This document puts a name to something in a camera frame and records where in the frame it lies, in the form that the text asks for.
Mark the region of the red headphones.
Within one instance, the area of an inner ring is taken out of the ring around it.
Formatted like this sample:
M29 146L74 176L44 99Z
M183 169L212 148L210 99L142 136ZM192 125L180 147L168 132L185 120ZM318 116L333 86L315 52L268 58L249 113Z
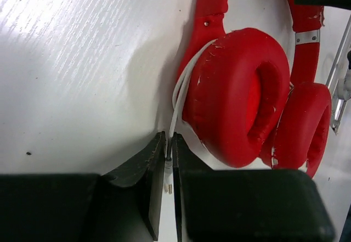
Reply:
M332 108L328 87L315 82L324 7L287 1L295 32L293 63L259 29L225 32L228 0L196 0L172 104L175 117L226 165L242 168L261 159L270 168L303 169L313 177Z

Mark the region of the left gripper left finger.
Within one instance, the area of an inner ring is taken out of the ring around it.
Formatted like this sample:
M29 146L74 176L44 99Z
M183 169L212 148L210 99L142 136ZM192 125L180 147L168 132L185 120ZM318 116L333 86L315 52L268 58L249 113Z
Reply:
M1 241L157 241L164 132L110 172L1 175Z

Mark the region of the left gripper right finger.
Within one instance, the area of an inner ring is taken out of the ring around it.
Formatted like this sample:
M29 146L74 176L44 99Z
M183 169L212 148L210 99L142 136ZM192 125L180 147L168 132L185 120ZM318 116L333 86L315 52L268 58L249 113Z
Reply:
M213 170L172 139L179 241L333 241L314 181L299 170Z

